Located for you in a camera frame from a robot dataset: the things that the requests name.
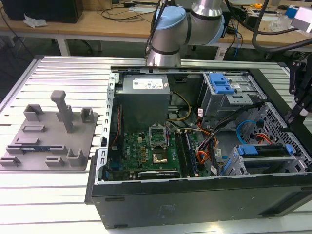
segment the aluminum extrusion table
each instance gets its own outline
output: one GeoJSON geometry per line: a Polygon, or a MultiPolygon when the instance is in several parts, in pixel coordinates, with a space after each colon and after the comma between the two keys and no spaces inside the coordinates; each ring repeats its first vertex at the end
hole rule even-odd
{"type": "MultiPolygon", "coordinates": [[[[112,65],[144,65],[140,58],[44,57],[35,59],[0,105],[0,155],[23,123],[23,110],[38,103],[43,111],[56,111],[50,100],[53,90],[66,92],[73,111],[93,107],[97,121],[90,156],[99,144],[105,112],[106,89],[112,65]]],[[[259,68],[287,103],[289,74],[276,63],[183,60],[182,65],[259,68]]],[[[306,120],[312,130],[312,119],[306,120]]],[[[143,227],[106,231],[93,205],[84,204],[88,173],[2,173],[0,174],[0,233],[312,233],[312,202],[289,215],[272,219],[247,219],[143,227]]]]}

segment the computer tower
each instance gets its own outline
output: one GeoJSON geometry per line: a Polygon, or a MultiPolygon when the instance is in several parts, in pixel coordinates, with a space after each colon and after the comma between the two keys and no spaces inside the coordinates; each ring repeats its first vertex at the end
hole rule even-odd
{"type": "Polygon", "coordinates": [[[82,0],[2,0],[10,20],[33,19],[76,23],[83,12],[82,0]]]}

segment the yellow object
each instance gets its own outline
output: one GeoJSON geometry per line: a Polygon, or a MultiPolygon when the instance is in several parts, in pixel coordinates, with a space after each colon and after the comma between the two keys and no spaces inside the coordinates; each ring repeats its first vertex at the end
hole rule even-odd
{"type": "Polygon", "coordinates": [[[260,9],[262,7],[262,4],[256,3],[256,4],[253,4],[253,5],[250,5],[250,6],[253,6],[254,8],[260,9]]]}

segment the blue plastic clip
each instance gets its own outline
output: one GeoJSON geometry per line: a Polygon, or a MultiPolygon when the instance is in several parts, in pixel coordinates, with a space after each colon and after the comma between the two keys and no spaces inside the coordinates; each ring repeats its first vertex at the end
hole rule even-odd
{"type": "Polygon", "coordinates": [[[254,145],[240,145],[238,147],[238,152],[240,153],[240,155],[257,155],[258,154],[258,150],[255,148],[254,145]]]}
{"type": "Polygon", "coordinates": [[[287,150],[287,152],[289,153],[289,155],[293,154],[293,147],[290,144],[286,144],[285,145],[285,149],[287,150]]]}
{"type": "Polygon", "coordinates": [[[235,90],[229,85],[229,81],[222,73],[210,73],[210,82],[216,94],[233,94],[235,90]]]}

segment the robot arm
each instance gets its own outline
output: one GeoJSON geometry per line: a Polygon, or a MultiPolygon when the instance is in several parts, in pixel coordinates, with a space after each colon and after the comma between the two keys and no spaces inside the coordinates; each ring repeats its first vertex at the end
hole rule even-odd
{"type": "Polygon", "coordinates": [[[198,0],[189,14],[181,7],[166,7],[157,24],[147,66],[180,66],[180,46],[217,41],[224,28],[222,0],[198,0]]]}

